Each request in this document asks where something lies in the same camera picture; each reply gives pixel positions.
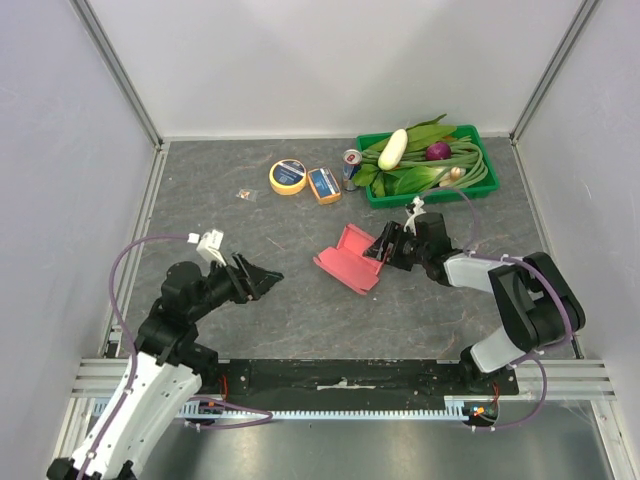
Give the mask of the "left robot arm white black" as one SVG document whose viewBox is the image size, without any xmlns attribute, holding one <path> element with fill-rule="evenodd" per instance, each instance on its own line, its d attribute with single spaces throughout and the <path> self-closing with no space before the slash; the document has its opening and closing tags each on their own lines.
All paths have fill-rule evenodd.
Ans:
<svg viewBox="0 0 640 480">
<path fill-rule="evenodd" d="M 168 269 L 106 409 L 70 457 L 52 461 L 47 478 L 138 478 L 184 404 L 216 388 L 218 354 L 197 343 L 197 322 L 228 302 L 260 299 L 283 278 L 240 254 L 233 260 L 211 263 L 207 274 L 189 261 Z"/>
</svg>

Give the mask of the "small clear plastic bag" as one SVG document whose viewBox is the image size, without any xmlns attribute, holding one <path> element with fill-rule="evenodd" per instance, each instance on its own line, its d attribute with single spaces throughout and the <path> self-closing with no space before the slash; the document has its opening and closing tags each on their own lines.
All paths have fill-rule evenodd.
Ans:
<svg viewBox="0 0 640 480">
<path fill-rule="evenodd" d="M 237 193 L 237 197 L 243 200 L 255 202 L 257 198 L 257 192 L 251 189 L 240 189 Z"/>
</svg>

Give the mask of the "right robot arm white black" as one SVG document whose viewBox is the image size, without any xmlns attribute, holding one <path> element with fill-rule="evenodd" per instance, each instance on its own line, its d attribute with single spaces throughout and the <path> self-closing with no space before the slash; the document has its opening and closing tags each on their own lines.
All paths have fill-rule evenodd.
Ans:
<svg viewBox="0 0 640 480">
<path fill-rule="evenodd" d="M 440 285 L 494 297 L 501 326 L 460 357 L 457 377 L 469 393 L 489 387 L 495 371 L 570 341 L 586 324 L 582 305 L 548 254 L 494 259 L 467 253 L 452 246 L 439 213 L 387 222 L 363 255 L 406 271 L 419 265 Z"/>
</svg>

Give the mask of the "pink cardboard box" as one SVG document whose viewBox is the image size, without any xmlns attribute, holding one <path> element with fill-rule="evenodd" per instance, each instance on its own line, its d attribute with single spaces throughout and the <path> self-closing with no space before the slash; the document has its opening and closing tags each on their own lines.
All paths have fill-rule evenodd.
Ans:
<svg viewBox="0 0 640 480">
<path fill-rule="evenodd" d="M 313 258 L 329 275 L 360 295 L 366 295 L 379 282 L 383 263 L 366 257 L 374 238 L 354 224 L 345 226 L 335 247 L 328 247 Z"/>
</svg>

